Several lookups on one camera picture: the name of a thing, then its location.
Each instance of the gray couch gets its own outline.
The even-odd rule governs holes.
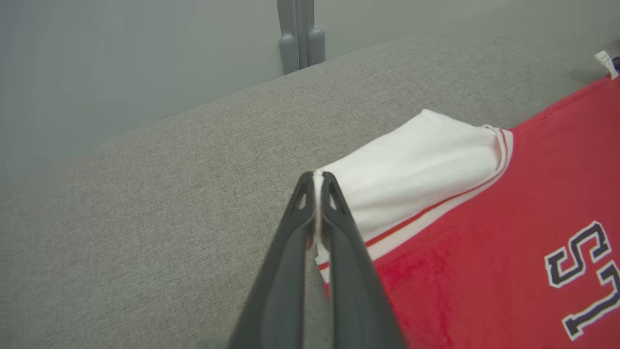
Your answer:
[[[4,193],[5,339],[222,347],[303,171],[422,108],[510,128],[604,75],[592,56],[618,38],[618,15],[557,33],[514,16],[329,60],[123,134],[40,194]],[[307,347],[327,347],[328,306],[308,278]]]

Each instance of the jersey number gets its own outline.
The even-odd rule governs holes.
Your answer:
[[[583,260],[582,245],[587,241],[596,239],[596,246],[590,250],[590,259],[593,263],[600,261],[604,256],[611,253],[611,245],[603,226],[599,222],[592,222],[589,226],[581,229],[569,239],[570,256],[572,266],[562,270],[561,264],[568,259],[567,249],[561,247],[545,256],[545,267],[549,284],[555,288],[577,279],[585,274],[586,265]],[[599,301],[594,302],[585,310],[576,314],[570,314],[562,319],[562,324],[571,340],[583,335],[583,328],[600,319],[603,315],[620,306],[620,272],[614,261],[610,261],[600,268],[596,274],[601,285],[611,283],[614,291]]]

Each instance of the red fabric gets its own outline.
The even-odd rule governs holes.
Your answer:
[[[620,266],[620,79],[599,80],[514,134],[489,189],[375,261],[410,347],[620,348],[620,308],[571,340],[562,320],[610,295],[596,271]],[[598,221],[612,252],[555,288],[545,256]],[[561,264],[566,270],[573,265]]]

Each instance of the clothing tag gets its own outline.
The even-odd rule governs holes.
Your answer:
[[[616,71],[614,63],[611,61],[611,57],[609,56],[607,51],[600,51],[594,56],[594,59],[596,59],[598,63],[601,63],[601,65],[603,65],[607,70],[609,70],[612,80],[618,77],[618,72]]]

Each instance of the white sleeve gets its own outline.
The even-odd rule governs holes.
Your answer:
[[[393,132],[317,171],[335,175],[368,242],[497,173],[501,132],[424,109]],[[329,260],[318,241],[318,264]]]

